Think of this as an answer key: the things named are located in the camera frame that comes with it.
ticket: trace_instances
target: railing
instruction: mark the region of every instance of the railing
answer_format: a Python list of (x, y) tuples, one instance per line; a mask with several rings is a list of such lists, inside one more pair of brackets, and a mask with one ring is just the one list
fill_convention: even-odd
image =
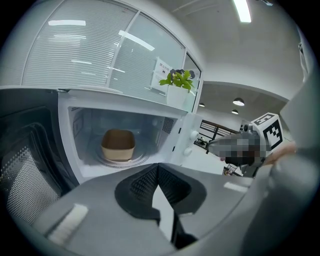
[[(217, 135), (224, 137), (224, 136), (227, 136), (227, 135), (239, 134), (240, 133), (240, 132), (238, 132), (236, 130), (229, 129), (229, 128), (225, 127), (225, 126), (222, 126), (220, 124), (217, 124), (217, 123), (214, 123), (214, 122), (210, 122), (210, 121), (207, 121), (207, 120), (202, 120), (200, 128), (205, 130), (205, 131), (213, 133), (213, 136), (210, 137), (208, 135), (205, 135), (205, 134), (199, 132), (200, 135), (209, 138), (209, 142), (215, 140)], [(194, 142), (194, 144), (196, 144), (197, 146), (207, 150), (208, 142), (203, 141), (200, 138), (198, 138)]]

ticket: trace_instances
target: potted plant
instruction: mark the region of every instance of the potted plant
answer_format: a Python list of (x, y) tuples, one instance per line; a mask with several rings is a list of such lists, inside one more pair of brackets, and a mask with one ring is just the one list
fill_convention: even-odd
[(159, 85), (168, 85), (166, 103), (169, 106), (181, 109), (191, 87), (194, 88), (192, 80), (195, 73), (192, 70), (171, 69), (166, 79), (159, 81)]

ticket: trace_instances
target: brown bowl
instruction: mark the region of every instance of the brown bowl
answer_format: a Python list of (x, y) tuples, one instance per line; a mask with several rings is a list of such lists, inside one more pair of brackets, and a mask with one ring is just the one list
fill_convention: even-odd
[(135, 136), (129, 130), (108, 130), (101, 142), (103, 155), (109, 160), (131, 159), (135, 146)]

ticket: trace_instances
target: white pot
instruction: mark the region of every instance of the white pot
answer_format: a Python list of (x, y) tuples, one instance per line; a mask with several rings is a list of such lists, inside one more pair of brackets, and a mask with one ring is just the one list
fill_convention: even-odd
[(166, 104), (177, 109), (182, 109), (188, 92), (188, 89), (169, 85), (166, 93)]

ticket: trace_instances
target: green plant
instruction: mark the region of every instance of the green plant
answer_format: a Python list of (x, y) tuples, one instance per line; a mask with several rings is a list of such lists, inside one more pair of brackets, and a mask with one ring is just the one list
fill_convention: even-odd
[(195, 73), (192, 70), (171, 69), (166, 79), (162, 79), (159, 81), (159, 85), (174, 85), (177, 87), (185, 88), (188, 90), (188, 92), (190, 92), (191, 87), (194, 88), (191, 80), (193, 78), (195, 78)]

